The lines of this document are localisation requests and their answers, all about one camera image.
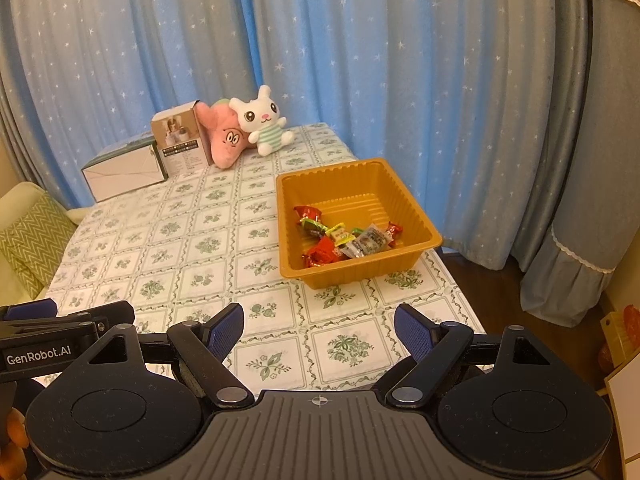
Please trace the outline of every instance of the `plush toy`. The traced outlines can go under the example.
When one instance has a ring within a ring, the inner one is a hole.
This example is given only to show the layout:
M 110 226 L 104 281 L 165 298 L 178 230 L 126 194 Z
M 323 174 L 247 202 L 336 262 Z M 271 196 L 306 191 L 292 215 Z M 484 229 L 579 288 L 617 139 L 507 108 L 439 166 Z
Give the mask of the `plush toy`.
M 238 115 L 229 107 L 229 100 L 220 99 L 211 107 L 196 103 L 195 111 L 209 136 L 214 164 L 221 170 L 230 168 L 250 142 L 249 134 L 240 128 Z
M 262 85 L 257 99 L 245 103 L 234 97 L 229 101 L 229 107 L 238 114 L 240 127 L 249 132 L 249 142 L 257 143 L 258 153 L 262 156 L 291 144 L 294 137 L 291 130 L 283 130 L 287 119 L 280 117 L 280 110 L 270 95 L 271 89 Z

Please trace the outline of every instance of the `silver bolt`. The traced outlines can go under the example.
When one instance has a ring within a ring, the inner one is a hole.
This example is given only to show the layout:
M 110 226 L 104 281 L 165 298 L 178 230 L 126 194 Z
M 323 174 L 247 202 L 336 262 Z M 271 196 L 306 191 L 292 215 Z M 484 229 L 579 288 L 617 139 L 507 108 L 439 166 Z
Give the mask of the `silver bolt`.
M 243 388 L 238 388 L 237 386 L 228 386 L 226 388 L 218 390 L 216 395 L 222 402 L 229 402 L 230 404 L 233 404 L 235 402 L 241 402 L 242 400 L 245 400 L 248 394 Z
M 418 402 L 422 398 L 422 392 L 418 388 L 403 386 L 396 388 L 391 396 L 398 402 Z

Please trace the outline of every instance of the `wall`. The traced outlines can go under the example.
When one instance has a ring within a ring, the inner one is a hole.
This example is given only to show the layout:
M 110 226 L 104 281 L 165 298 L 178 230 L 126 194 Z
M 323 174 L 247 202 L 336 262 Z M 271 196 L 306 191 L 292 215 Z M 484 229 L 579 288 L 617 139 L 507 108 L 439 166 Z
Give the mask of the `wall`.
M 0 196 L 4 195 L 18 182 L 20 182 L 20 179 L 15 174 L 14 167 L 9 161 L 4 143 L 0 140 Z
M 622 310 L 628 304 L 640 308 L 640 231 L 613 273 L 605 294 L 616 310 Z

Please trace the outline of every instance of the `floral tablecloth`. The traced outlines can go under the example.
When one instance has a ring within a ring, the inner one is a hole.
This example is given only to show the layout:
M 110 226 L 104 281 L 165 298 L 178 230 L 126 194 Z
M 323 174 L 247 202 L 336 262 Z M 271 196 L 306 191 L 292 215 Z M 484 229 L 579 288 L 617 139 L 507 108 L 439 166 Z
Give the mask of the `floral tablecloth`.
M 375 381 L 407 355 L 393 329 L 403 301 L 481 332 L 433 251 L 406 272 L 324 290 L 281 277 L 276 175 L 353 160 L 326 124 L 296 130 L 294 144 L 267 158 L 247 150 L 229 170 L 212 166 L 95 205 L 49 289 L 60 314 L 128 300 L 139 332 L 164 332 L 237 301 L 244 333 L 225 364 L 255 393 Z M 171 376 L 164 365 L 150 369 Z

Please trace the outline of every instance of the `human hand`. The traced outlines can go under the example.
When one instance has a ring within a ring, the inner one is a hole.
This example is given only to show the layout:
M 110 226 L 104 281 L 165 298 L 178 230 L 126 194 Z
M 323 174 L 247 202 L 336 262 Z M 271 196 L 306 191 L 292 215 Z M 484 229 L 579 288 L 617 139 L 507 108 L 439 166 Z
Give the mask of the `human hand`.
M 12 408 L 6 417 L 6 432 L 10 442 L 0 450 L 0 477 L 3 480 L 26 480 L 27 460 L 23 449 L 29 446 L 24 429 L 24 416 Z

